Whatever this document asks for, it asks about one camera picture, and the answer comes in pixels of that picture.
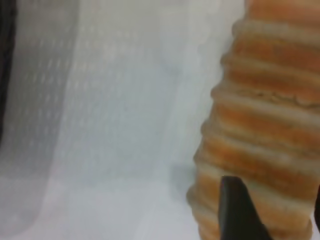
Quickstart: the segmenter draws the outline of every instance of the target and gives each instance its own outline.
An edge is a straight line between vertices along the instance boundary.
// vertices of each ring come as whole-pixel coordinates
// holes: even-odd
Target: white surface
[[[20,0],[0,240],[197,240],[185,194],[241,0]]]

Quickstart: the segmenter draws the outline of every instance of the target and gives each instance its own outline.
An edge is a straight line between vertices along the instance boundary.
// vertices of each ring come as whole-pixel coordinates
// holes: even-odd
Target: black object
[[[16,16],[16,0],[0,0],[0,138],[15,48]]]
[[[315,207],[314,207],[314,221],[315,224],[320,231],[320,186],[318,188],[318,194],[315,201]]]
[[[261,223],[247,187],[240,178],[222,178],[219,202],[221,240],[272,239]]]

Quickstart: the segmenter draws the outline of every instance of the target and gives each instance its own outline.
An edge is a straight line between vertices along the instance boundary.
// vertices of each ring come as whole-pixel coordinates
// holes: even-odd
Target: baked pastry
[[[221,177],[241,177],[273,239],[308,240],[320,184],[320,2],[246,5],[187,198],[202,239],[219,239]]]

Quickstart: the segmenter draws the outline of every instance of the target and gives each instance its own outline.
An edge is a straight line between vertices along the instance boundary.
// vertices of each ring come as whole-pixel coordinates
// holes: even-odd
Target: white backdrop
[[[19,0],[0,239],[198,240],[185,194],[242,0]]]

